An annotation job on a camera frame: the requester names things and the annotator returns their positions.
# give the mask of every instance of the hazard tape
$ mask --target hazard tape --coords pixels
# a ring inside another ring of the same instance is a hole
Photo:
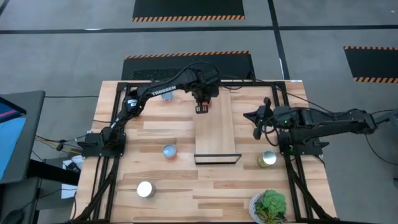
[[[133,22],[173,22],[173,21],[214,21],[214,20],[244,20],[244,16],[159,16],[135,17]]]
[[[124,59],[131,58],[158,58],[158,57],[184,57],[184,56],[201,56],[201,55],[229,55],[229,54],[250,54],[248,50],[227,51],[227,52],[200,52],[200,53],[177,53],[177,54],[154,54],[154,55],[132,55],[126,56]]]
[[[360,47],[344,46],[344,49],[362,49],[362,50],[398,50],[398,47]]]
[[[356,82],[398,83],[398,78],[356,77]]]

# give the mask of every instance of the black line on floor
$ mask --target black line on floor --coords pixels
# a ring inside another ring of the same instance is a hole
[[[261,31],[261,30],[274,30],[274,29],[275,28],[273,26],[162,27],[162,28],[117,28],[117,29],[42,29],[42,30],[39,29],[39,30],[0,30],[0,34],[111,34],[111,33],[136,33],[136,32]],[[280,36],[279,32],[280,30],[378,30],[378,29],[398,29],[398,25],[281,26],[277,27],[276,29],[278,30],[276,35]]]
[[[9,1],[10,0],[4,0],[4,2],[2,2],[1,6],[0,6],[0,16],[1,16],[2,12],[4,12]]]
[[[275,41],[278,49],[279,60],[282,65],[282,77],[285,80],[290,80],[289,69],[287,68],[286,56],[284,51],[284,45],[282,43],[282,37],[280,36],[278,19],[275,12],[275,6],[273,0],[268,0],[269,11],[271,13],[272,27],[274,28]]]
[[[357,26],[280,26],[279,30],[374,30],[398,29],[398,25],[357,25]]]
[[[226,27],[163,27],[163,28],[119,28],[119,29],[42,29],[0,30],[0,34],[108,34],[136,32],[197,32],[197,31],[258,31],[272,30],[271,26],[226,26]]]

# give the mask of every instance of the black floor mat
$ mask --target black floor mat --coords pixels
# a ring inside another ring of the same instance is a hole
[[[221,79],[246,79],[254,73],[247,50],[179,54],[133,55],[123,63],[122,80],[166,80],[193,62],[210,62],[220,71]],[[194,65],[209,68],[208,65]]]
[[[242,0],[136,0],[134,22],[243,20]]]
[[[398,83],[398,47],[344,47],[354,81]]]

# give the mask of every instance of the can lid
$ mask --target can lid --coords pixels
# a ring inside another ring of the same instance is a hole
[[[268,165],[273,165],[276,162],[276,154],[271,151],[266,151],[262,154],[262,160]]]
[[[166,158],[173,157],[176,152],[177,152],[177,150],[176,150],[175,146],[173,146],[173,145],[166,145],[163,148],[163,154]]]
[[[142,181],[137,187],[137,194],[140,197],[148,197],[152,192],[152,184],[148,181]]]

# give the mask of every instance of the wooden tabletop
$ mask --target wooden tabletop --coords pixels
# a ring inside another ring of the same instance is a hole
[[[94,119],[111,119],[117,83],[103,82]],[[286,81],[286,87],[289,93],[306,98],[303,83]],[[242,154],[235,165],[195,165],[193,115],[196,103],[190,93],[177,90],[173,95],[170,103],[164,103],[160,96],[151,98],[140,118],[126,125],[127,144],[120,160],[111,221],[251,222],[248,203],[251,197],[266,189],[285,195],[287,218],[294,220],[286,168],[279,148],[271,146],[265,138],[255,140],[252,136],[254,125],[242,115],[256,111],[263,105],[265,96],[272,100],[271,88],[245,86],[231,90],[235,148],[236,153]],[[289,102],[291,106],[308,106],[293,96],[289,96]],[[93,122],[92,131],[98,133],[105,126]],[[275,141],[275,135],[270,134],[270,139]],[[175,160],[170,161],[162,154],[166,144],[177,148]],[[278,154],[276,165],[268,169],[258,167],[256,157],[264,151]],[[323,164],[313,156],[302,156],[302,160],[309,191],[327,213],[335,216]],[[84,162],[76,194],[77,214],[90,202],[96,162],[97,157],[87,158]],[[154,197],[140,198],[137,195],[137,185],[143,180],[156,186]],[[304,217],[302,194],[297,192]],[[104,217],[108,194],[104,195],[100,217]]]

